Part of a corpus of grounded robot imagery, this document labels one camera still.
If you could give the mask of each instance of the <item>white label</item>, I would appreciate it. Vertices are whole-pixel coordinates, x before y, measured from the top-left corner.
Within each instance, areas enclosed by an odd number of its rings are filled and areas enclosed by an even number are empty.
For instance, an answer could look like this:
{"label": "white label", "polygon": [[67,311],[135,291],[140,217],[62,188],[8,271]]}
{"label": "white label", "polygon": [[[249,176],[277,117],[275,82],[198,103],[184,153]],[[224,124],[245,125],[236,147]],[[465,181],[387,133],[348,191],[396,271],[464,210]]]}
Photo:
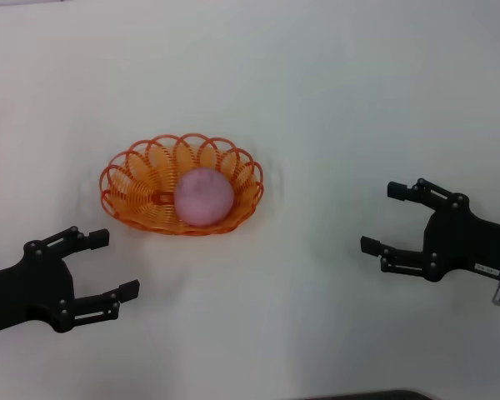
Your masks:
{"label": "white label", "polygon": [[490,273],[491,275],[494,275],[495,277],[500,276],[500,271],[494,268],[486,267],[482,264],[476,264],[474,269],[477,269],[478,271],[482,271],[483,273]]}

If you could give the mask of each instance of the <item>plastic basket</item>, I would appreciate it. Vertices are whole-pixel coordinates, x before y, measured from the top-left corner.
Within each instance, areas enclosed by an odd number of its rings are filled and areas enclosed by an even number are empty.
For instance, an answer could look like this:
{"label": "plastic basket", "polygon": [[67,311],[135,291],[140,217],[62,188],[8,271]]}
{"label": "plastic basket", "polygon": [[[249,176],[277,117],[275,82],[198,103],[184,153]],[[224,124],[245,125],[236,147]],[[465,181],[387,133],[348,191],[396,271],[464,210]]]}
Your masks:
{"label": "plastic basket", "polygon": [[[235,192],[230,213],[209,227],[187,225],[174,207],[178,179],[200,167],[220,171]],[[227,139],[198,133],[136,142],[117,154],[100,176],[106,213],[130,227],[167,235],[231,232],[254,214],[263,190],[263,170],[248,152]]]}

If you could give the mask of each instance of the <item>white table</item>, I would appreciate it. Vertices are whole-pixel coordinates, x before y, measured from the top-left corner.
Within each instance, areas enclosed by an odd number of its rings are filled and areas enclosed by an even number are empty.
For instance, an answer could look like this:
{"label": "white table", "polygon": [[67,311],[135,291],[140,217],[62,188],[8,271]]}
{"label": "white table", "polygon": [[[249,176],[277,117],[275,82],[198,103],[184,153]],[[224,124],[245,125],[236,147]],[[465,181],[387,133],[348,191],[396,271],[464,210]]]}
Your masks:
{"label": "white table", "polygon": [[[228,235],[105,215],[112,155],[231,138],[266,175]],[[78,296],[134,278],[116,322],[0,332],[0,400],[257,400],[415,388],[500,398],[497,283],[383,274],[366,234],[420,249],[425,177],[500,222],[500,1],[75,0],[0,7],[0,268],[78,225]]]}

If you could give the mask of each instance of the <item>white tabletop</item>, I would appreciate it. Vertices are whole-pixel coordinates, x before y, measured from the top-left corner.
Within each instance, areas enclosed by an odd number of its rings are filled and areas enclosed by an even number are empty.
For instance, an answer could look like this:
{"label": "white tabletop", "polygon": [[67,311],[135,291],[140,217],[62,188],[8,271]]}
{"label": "white tabletop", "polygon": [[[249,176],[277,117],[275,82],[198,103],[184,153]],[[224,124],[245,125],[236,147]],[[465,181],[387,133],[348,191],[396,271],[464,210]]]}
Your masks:
{"label": "white tabletop", "polygon": [[[232,139],[265,196],[237,231],[107,216],[112,155]],[[117,321],[0,332],[0,400],[258,400],[415,388],[500,398],[496,281],[383,274],[365,234],[420,249],[428,178],[500,222],[500,1],[74,0],[0,7],[0,268],[78,225],[77,296],[134,278]]]}

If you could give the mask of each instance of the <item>pink ball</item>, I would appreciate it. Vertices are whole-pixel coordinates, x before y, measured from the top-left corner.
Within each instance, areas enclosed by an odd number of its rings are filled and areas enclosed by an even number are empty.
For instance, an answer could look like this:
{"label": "pink ball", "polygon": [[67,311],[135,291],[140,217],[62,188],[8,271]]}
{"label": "pink ball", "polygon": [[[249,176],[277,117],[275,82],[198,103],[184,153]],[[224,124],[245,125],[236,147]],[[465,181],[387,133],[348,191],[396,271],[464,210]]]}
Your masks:
{"label": "pink ball", "polygon": [[224,219],[232,209],[235,194],[219,171],[197,168],[183,175],[176,186],[176,214],[185,223],[206,227]]}

